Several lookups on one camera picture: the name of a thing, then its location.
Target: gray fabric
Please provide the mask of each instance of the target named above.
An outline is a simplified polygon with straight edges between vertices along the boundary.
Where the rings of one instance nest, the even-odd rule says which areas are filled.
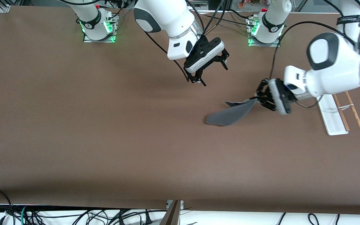
[[[213,113],[206,117],[205,122],[210,125],[230,126],[235,124],[240,119],[244,118],[255,104],[257,99],[247,100],[243,104],[239,104],[223,111]]]

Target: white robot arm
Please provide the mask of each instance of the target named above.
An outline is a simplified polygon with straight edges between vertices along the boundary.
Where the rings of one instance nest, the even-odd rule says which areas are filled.
[[[219,37],[209,42],[191,13],[185,0],[139,0],[134,7],[134,18],[146,33],[166,31],[169,36],[167,57],[186,58],[184,70],[188,80],[201,82],[203,70],[213,62],[221,62],[227,70],[229,56]]]
[[[280,36],[292,8],[290,0],[273,0],[266,12],[258,14],[252,35],[262,43],[273,43]]]
[[[287,13],[284,3],[287,0],[272,0],[278,4],[277,9],[283,16]],[[256,90],[254,97],[244,102],[226,102],[230,108],[213,113],[206,118],[207,124],[229,126],[246,116],[255,104],[278,111],[282,115],[291,113],[290,104],[297,100],[319,97],[324,94],[337,94],[360,87],[360,5],[355,0],[339,1],[343,17],[338,19],[337,30],[347,37],[333,32],[316,36],[308,45],[306,54],[311,70],[305,71],[294,66],[287,66],[284,81],[264,79]],[[283,25],[284,17],[274,25]],[[254,34],[262,42],[275,41],[277,36],[267,35],[269,26],[260,26]]]
[[[71,3],[65,2],[70,6],[79,18],[79,23],[83,28],[84,34],[91,40],[102,40],[113,32],[113,18],[111,12],[99,8],[90,3]]]
[[[316,36],[306,49],[311,70],[287,66],[284,72],[284,85],[297,100],[360,87],[360,54],[357,48],[360,41],[360,6],[354,0],[340,1],[340,6],[344,17],[339,22],[350,20],[352,23],[339,24],[337,29],[342,33],[345,31],[345,35],[356,44],[352,45],[346,38],[333,32]],[[276,94],[275,82],[270,81],[269,87]],[[276,99],[280,114],[291,113],[289,106]]]

